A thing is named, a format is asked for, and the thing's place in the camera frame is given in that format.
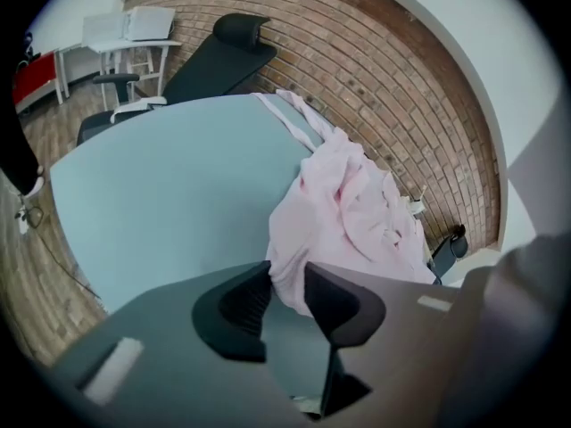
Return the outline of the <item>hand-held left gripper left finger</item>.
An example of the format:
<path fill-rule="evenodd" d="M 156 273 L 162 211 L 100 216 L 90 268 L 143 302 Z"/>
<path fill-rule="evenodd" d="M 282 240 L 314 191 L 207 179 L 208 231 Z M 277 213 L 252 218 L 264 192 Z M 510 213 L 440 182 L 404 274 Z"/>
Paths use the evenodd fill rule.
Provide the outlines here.
<path fill-rule="evenodd" d="M 194 303 L 192 321 L 198 337 L 223 358 L 264 363 L 263 318 L 272 298 L 270 263 L 262 261 L 212 287 Z"/>

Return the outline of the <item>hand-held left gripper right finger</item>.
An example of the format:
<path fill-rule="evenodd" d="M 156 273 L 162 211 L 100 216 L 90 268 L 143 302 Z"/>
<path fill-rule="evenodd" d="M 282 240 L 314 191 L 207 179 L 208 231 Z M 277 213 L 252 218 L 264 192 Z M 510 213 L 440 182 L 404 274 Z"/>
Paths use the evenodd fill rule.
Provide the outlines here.
<path fill-rule="evenodd" d="M 328 417 L 371 393 L 368 385 L 345 370 L 340 350 L 364 345 L 385 320 L 386 306 L 369 289 L 313 263 L 304 269 L 304 300 L 329 342 L 320 407 L 321 415 Z"/>

